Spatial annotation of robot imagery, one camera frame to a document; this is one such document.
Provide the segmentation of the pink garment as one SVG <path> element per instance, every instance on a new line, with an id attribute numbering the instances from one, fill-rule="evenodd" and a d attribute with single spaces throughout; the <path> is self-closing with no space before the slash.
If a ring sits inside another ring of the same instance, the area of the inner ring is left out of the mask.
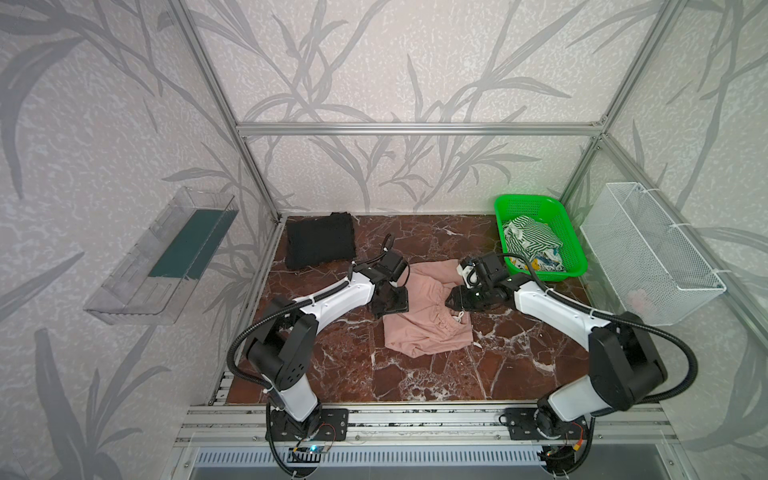
<path id="1" fill-rule="evenodd" d="M 445 305 L 463 284 L 459 261 L 450 259 L 409 266 L 397 282 L 407 289 L 406 312 L 383 317 L 384 345 L 410 358 L 463 349 L 473 343 L 470 313 Z"/>

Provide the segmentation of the black shirt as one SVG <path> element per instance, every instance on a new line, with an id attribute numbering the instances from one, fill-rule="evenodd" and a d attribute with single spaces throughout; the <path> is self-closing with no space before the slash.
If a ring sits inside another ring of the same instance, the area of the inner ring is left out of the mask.
<path id="1" fill-rule="evenodd" d="M 354 222 L 349 213 L 334 212 L 325 217 L 289 221 L 286 232 L 288 270 L 356 258 Z"/>

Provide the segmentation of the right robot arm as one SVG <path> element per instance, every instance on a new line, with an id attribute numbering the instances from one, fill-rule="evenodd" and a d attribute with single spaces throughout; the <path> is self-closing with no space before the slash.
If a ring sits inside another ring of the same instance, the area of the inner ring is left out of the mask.
<path id="1" fill-rule="evenodd" d="M 588 352 L 588 373 L 556 389 L 540 408 L 572 421 L 604 409 L 626 411 L 663 384 L 668 374 L 650 333 L 628 318 L 600 319 L 590 308 L 535 282 L 505 280 L 490 290 L 453 288 L 446 305 L 482 312 L 506 305 L 559 330 Z"/>

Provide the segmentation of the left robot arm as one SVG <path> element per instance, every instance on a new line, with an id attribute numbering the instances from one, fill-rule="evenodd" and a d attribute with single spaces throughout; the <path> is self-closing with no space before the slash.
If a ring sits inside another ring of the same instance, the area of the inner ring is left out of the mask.
<path id="1" fill-rule="evenodd" d="M 347 313 L 367 306 L 377 317 L 408 310 L 404 286 L 385 277 L 354 273 L 311 295 L 276 300 L 265 316 L 238 336 L 243 353 L 256 369 L 238 376 L 260 383 L 268 399 L 295 424 L 319 417 L 320 402 L 307 372 L 318 334 Z"/>

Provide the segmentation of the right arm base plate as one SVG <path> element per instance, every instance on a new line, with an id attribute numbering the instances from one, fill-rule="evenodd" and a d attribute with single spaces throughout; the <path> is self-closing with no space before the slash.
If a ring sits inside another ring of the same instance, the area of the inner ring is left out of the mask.
<path id="1" fill-rule="evenodd" d="M 549 407 L 506 408 L 499 415 L 511 440 L 583 441 L 590 430 L 587 420 L 561 420 Z"/>

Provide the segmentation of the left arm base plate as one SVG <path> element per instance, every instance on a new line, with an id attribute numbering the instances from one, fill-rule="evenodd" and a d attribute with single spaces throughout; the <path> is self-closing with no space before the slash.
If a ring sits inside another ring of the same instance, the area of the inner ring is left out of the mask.
<path id="1" fill-rule="evenodd" d="M 345 408 L 317 407 L 303 421 L 272 407 L 267 412 L 267 427 L 274 441 L 319 440 L 344 441 L 349 427 L 350 411 Z"/>

